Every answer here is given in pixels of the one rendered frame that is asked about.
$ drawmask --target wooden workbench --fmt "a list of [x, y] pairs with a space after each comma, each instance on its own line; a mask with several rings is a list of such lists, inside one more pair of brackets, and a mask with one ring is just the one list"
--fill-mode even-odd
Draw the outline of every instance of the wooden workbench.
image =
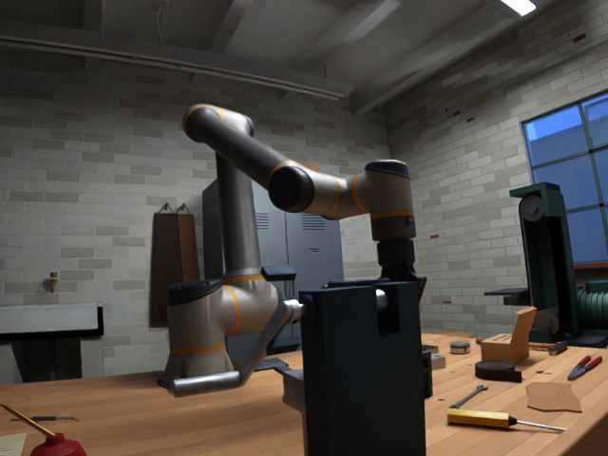
[[[422, 341], [438, 345], [447, 367], [433, 373], [433, 396], [426, 400], [428, 456], [555, 456], [608, 454], [608, 362], [572, 382], [583, 414], [541, 412], [527, 408], [525, 386], [530, 382], [568, 383], [567, 374], [590, 354], [606, 351], [570, 348], [558, 356], [531, 351], [518, 365], [523, 383], [489, 382], [474, 375], [480, 348], [449, 354], [457, 340], [423, 334]], [[300, 353], [280, 355], [302, 367]], [[78, 440], [88, 456], [300, 456], [303, 454], [301, 415], [282, 402], [282, 377], [272, 371], [255, 373], [241, 389], [173, 398], [156, 386], [158, 373], [138, 373], [79, 380], [0, 386], [0, 403], [9, 403], [28, 416], [73, 416], [79, 423], [43, 422], [52, 431]], [[447, 407], [478, 385], [489, 386], [467, 409], [507, 411], [524, 421], [568, 430], [562, 434], [532, 427], [510, 429], [448, 425]], [[0, 409], [0, 435], [27, 432], [23, 454], [44, 442], [44, 436], [21, 422], [11, 422]]]

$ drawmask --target window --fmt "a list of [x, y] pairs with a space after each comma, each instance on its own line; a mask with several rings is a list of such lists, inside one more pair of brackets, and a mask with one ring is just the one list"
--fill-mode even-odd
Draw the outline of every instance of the window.
[[608, 260], [608, 93], [523, 124], [534, 182], [560, 186], [575, 263]]

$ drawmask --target window sill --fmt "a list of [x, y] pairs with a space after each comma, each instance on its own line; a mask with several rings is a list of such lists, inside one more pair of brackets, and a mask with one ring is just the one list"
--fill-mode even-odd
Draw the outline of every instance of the window sill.
[[574, 265], [575, 271], [580, 271], [581, 269], [603, 269], [608, 268], [608, 261], [596, 261], [593, 263], [579, 263]]

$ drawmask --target orange stripe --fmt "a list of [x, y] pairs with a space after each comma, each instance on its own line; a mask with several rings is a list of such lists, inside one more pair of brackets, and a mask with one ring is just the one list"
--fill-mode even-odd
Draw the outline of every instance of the orange stripe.
[[239, 275], [238, 277], [226, 277], [221, 280], [221, 283], [244, 282], [245, 280], [263, 280], [263, 275]]
[[326, 212], [325, 214], [322, 214], [323, 216], [328, 216], [329, 214], [331, 214], [333, 211], [335, 211], [335, 209], [338, 207], [338, 202], [340, 202], [340, 184], [338, 183], [338, 179], [336, 179], [334, 176], [330, 176], [333, 181], [335, 181], [335, 186], [338, 187], [338, 196], [335, 199], [335, 204], [333, 205], [333, 208], [330, 212]]
[[228, 290], [228, 292], [230, 292], [230, 295], [232, 295], [232, 300], [235, 301], [235, 312], [237, 313], [237, 316], [235, 317], [235, 327], [228, 334], [228, 335], [235, 335], [235, 333], [237, 332], [237, 329], [238, 329], [238, 325], [240, 324], [240, 304], [238, 304], [237, 294], [234, 292], [234, 290], [225, 285], [224, 285], [224, 288], [226, 290]]
[[275, 173], [275, 171], [278, 168], [280, 168], [282, 165], [284, 165], [285, 163], [289, 163], [289, 162], [295, 162], [295, 161], [293, 161], [293, 160], [286, 160], [286, 161], [282, 161], [277, 166], [275, 166], [275, 168], [270, 172], [270, 176], [268, 176], [268, 180], [266, 180], [266, 187], [268, 187], [268, 184], [270, 183], [270, 178], [273, 176], [273, 174]]
[[226, 344], [214, 345], [213, 347], [199, 347], [197, 349], [179, 349], [177, 347], [169, 347], [172, 353], [177, 354], [200, 354], [200, 353], [211, 353], [223, 350], [226, 348]]
[[190, 111], [188, 111], [186, 117], [183, 118], [183, 131], [186, 131], [186, 123], [188, 122], [190, 115], [197, 109], [201, 109], [203, 107], [211, 107], [212, 109], [217, 109], [219, 113], [219, 118], [224, 120], [224, 111], [221, 109], [221, 107], [211, 106], [210, 104], [196, 104], [192, 109], [190, 109]]
[[376, 214], [371, 214], [371, 219], [381, 219], [382, 217], [395, 217], [395, 216], [411, 216], [414, 217], [414, 211], [387, 211], [387, 212], [378, 212]]
[[368, 211], [363, 209], [363, 207], [361, 206], [361, 203], [359, 202], [359, 198], [357, 197], [357, 179], [359, 179], [359, 176], [361, 176], [361, 175], [358, 174], [357, 176], [355, 176], [354, 180], [352, 181], [352, 196], [354, 197], [354, 203], [357, 205], [359, 210], [362, 213], [367, 214]]

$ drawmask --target window frame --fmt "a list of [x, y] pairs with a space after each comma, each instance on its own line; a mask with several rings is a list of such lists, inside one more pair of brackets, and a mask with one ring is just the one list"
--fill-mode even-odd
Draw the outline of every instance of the window frame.
[[[522, 131], [522, 137], [523, 137], [523, 148], [525, 149], [525, 156], [527, 157], [527, 164], [528, 164], [528, 171], [530, 173], [530, 181], [533, 183], [536, 183], [535, 179], [534, 179], [534, 171], [536, 169], [540, 169], [540, 168], [544, 168], [545, 166], [551, 165], [551, 164], [556, 164], [556, 163], [560, 163], [560, 162], [567, 162], [569, 160], [578, 158], [578, 157], [584, 157], [586, 155], [589, 155], [590, 161], [591, 161], [591, 167], [593, 170], [593, 174], [594, 174], [594, 178], [596, 181], [596, 189], [598, 191], [598, 204], [592, 204], [589, 206], [584, 206], [584, 207], [578, 207], [576, 209], [566, 209], [566, 214], [572, 214], [572, 213], [576, 213], [576, 212], [581, 212], [581, 211], [586, 211], [586, 210], [590, 210], [590, 209], [598, 209], [599, 208], [599, 212], [601, 214], [601, 220], [603, 222], [603, 227], [604, 227], [604, 236], [606, 238], [606, 246], [608, 246], [608, 201], [604, 201], [603, 200], [603, 196], [602, 196], [602, 192], [601, 192], [601, 187], [599, 184], [599, 174], [598, 174], [598, 167], [596, 165], [596, 158], [595, 158], [595, 153], [596, 152], [600, 152], [600, 151], [608, 151], [608, 142], [604, 142], [602, 144], [599, 145], [595, 145], [593, 146], [593, 140], [591, 139], [591, 136], [589, 134], [589, 127], [587, 125], [587, 120], [585, 118], [584, 115], [584, 110], [582, 108], [582, 104], [592, 100], [594, 98], [600, 97], [602, 95], [607, 95], [608, 94], [608, 90], [606, 91], [602, 91], [599, 93], [596, 93], [590, 97], [585, 97], [584, 99], [578, 100], [576, 102], [573, 103], [569, 103], [569, 104], [564, 104], [562, 106], [556, 107], [555, 109], [551, 109], [548, 110], [546, 112], [543, 112], [542, 114], [539, 114], [537, 116], [531, 117], [529, 119], [526, 119], [525, 121], [521, 121], [520, 122], [520, 128]], [[556, 112], [568, 109], [572, 106], [577, 106], [579, 108], [579, 115], [580, 115], [580, 120], [582, 122], [582, 128], [585, 134], [585, 140], [587, 141], [587, 150], [585, 152], [579, 152], [577, 154], [572, 154], [569, 155], [567, 157], [564, 158], [560, 158], [560, 159], [556, 159], [556, 160], [552, 160], [552, 161], [547, 161], [545, 163], [542, 164], [537, 164], [537, 165], [532, 165], [532, 158], [531, 158], [531, 154], [530, 154], [530, 150], [528, 147], [528, 137], [527, 137], [527, 132], [525, 130], [525, 124], [529, 124], [531, 122], [534, 122], [538, 119], [541, 119], [543, 117], [549, 116], [551, 114], [554, 114]], [[574, 264], [593, 264], [593, 263], [606, 263], [607, 260], [605, 259], [600, 259], [597, 261], [579, 261], [579, 262], [575, 262]]]

